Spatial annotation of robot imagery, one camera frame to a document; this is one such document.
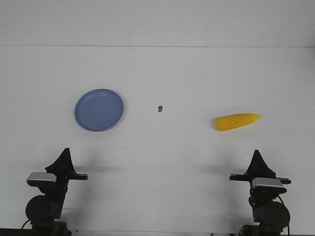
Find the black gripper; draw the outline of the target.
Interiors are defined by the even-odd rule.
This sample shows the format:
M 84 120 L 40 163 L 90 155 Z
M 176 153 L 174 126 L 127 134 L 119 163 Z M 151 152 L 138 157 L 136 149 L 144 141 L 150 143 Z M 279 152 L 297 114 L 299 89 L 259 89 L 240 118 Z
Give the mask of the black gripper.
M 58 175 L 56 184 L 59 188 L 66 188 L 70 180 L 88 180 L 87 174 L 78 174 L 75 172 L 68 147 L 45 170 L 47 173 Z
M 256 175 L 256 169 L 257 169 L 258 177 L 250 177 L 250 176 Z M 279 180 L 282 184 L 291 184 L 291 180 L 288 178 L 281 178 L 281 177 L 275 178 L 275 177 L 276 177 L 276 173 L 267 166 L 259 150 L 255 150 L 252 156 L 252 160 L 247 168 L 247 171 L 244 173 L 244 175 L 231 174 L 229 176 L 229 180 L 246 181 L 246 182 L 251 182 L 254 179 L 266 180 L 269 182 L 271 182 L 272 180 Z

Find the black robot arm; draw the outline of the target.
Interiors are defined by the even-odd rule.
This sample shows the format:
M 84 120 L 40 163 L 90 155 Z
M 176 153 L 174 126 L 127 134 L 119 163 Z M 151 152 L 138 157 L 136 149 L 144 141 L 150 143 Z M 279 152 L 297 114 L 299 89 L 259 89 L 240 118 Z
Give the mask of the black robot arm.
M 70 180 L 87 180 L 87 174 L 75 171 L 70 149 L 65 148 L 45 172 L 32 172 L 27 184 L 42 193 L 27 203 L 25 213 L 34 236 L 70 236 L 66 222 L 59 221 Z
M 290 213 L 280 195 L 287 192 L 284 186 L 291 184 L 291 180 L 277 177 L 259 150 L 253 152 L 244 174 L 231 174 L 229 179 L 250 184 L 248 202 L 252 208 L 253 222 L 257 223 L 243 225 L 238 232 L 239 236 L 279 236 L 284 228 L 289 228 Z

